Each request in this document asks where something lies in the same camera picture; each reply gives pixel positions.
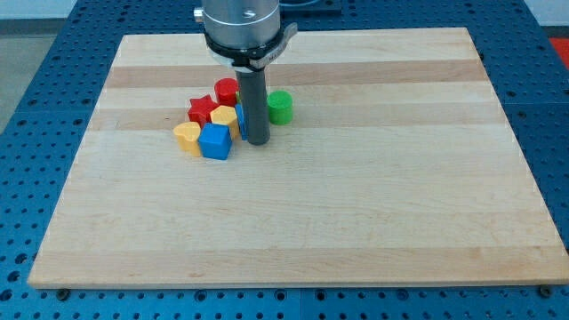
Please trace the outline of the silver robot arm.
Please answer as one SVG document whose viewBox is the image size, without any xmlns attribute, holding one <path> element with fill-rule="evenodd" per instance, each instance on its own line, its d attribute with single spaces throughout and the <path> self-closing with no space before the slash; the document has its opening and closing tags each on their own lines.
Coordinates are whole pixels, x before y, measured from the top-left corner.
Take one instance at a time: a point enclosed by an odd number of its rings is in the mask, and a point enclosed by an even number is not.
<svg viewBox="0 0 569 320">
<path fill-rule="evenodd" d="M 281 28 L 278 0 L 202 0 L 193 14 L 214 43 L 229 49 L 261 47 Z"/>
</svg>

